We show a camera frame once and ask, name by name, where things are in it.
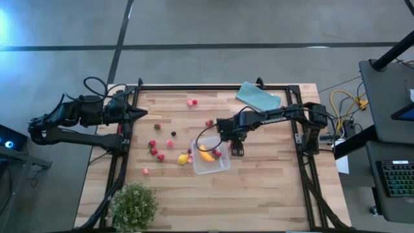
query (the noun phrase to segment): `blue cloth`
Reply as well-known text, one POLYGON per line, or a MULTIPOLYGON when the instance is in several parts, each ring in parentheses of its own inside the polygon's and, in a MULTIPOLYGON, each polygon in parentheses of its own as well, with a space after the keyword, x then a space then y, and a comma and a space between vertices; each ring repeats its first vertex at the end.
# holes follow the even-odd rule
POLYGON ((271 95, 255 85, 244 82, 237 95, 238 100, 259 111, 268 111, 280 107, 280 97, 271 95))

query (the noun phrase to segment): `wooden tabletop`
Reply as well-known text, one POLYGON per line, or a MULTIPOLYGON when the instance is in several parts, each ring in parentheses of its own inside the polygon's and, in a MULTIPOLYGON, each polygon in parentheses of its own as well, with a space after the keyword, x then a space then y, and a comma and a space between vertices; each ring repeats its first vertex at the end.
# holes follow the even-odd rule
MULTIPOLYGON (((300 89, 304 103, 320 102, 315 84, 300 84, 300 89)), ((235 99, 236 92, 140 91, 138 107, 147 109, 148 115, 135 122, 125 181, 157 191, 159 210, 149 230, 309 229, 290 122, 249 132, 245 156, 231 157, 228 171, 197 175, 192 164, 177 165, 178 156, 187 151, 208 119, 231 117, 245 106, 235 99), (188 107, 189 98, 197 99, 198 104, 188 107), (160 131, 153 129, 156 123, 161 124, 160 131), (177 132, 176 137, 171 136, 172 131, 177 132), (166 147, 168 139, 174 142, 172 149, 166 147), (150 140, 156 140, 159 153, 166 156, 163 163, 147 154, 150 140), (148 168, 149 175, 142 175, 142 168, 148 168)), ((268 92, 287 105, 284 91, 268 92)), ((98 127, 99 134, 115 132, 116 125, 98 127)), ((205 135, 217 132, 211 129, 205 135)), ((93 148, 91 159, 104 152, 93 148)), ((333 154, 321 151, 315 158, 325 200, 350 225, 333 154)), ((110 161, 108 155, 89 166, 75 227, 85 223, 103 199, 110 161)))

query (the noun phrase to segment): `keyboard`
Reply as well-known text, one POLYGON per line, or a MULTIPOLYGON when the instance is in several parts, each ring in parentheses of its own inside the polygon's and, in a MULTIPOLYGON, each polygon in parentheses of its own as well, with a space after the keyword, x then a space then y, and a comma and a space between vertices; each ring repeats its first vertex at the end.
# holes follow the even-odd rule
POLYGON ((414 197, 414 161, 378 161, 389 197, 414 197))

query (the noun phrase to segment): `plastic container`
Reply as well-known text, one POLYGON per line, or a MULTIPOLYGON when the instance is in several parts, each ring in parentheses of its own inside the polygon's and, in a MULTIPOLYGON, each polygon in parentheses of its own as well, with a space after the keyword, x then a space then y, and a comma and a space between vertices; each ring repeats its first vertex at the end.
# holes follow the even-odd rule
MULTIPOLYGON (((199 139, 199 146, 204 145, 208 150, 216 146, 219 142, 220 137, 206 137, 199 139)), ((192 140, 191 152, 193 153, 193 167, 196 174, 203 175, 230 169, 230 157, 228 156, 227 142, 222 142, 216 150, 221 152, 220 159, 213 162, 206 162, 201 158, 200 151, 195 145, 195 140, 192 140)))

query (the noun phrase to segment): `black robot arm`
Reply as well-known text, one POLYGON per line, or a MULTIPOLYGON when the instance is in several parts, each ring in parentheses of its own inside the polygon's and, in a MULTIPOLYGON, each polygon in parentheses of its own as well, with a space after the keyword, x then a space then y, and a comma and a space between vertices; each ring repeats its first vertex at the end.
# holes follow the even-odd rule
POLYGON ((28 132, 33 142, 40 145, 69 142, 120 151, 123 139, 131 138, 130 125, 147 114, 146 110, 128 104, 130 92, 132 90, 118 91, 106 106, 99 96, 80 96, 74 101, 60 103, 51 113, 33 118, 28 132), (71 127, 78 123, 83 127, 119 124, 121 128, 118 131, 122 134, 88 135, 58 127, 71 127))
POLYGON ((243 141, 247 132, 254 131, 259 126, 271 123, 295 120, 308 128, 302 141, 302 150, 311 154, 318 154, 318 135, 321 129, 327 126, 327 113, 325 106, 315 103, 303 105, 292 104, 265 112, 242 111, 229 119, 217 119, 217 132, 222 141, 232 141, 232 155, 243 156, 243 141))

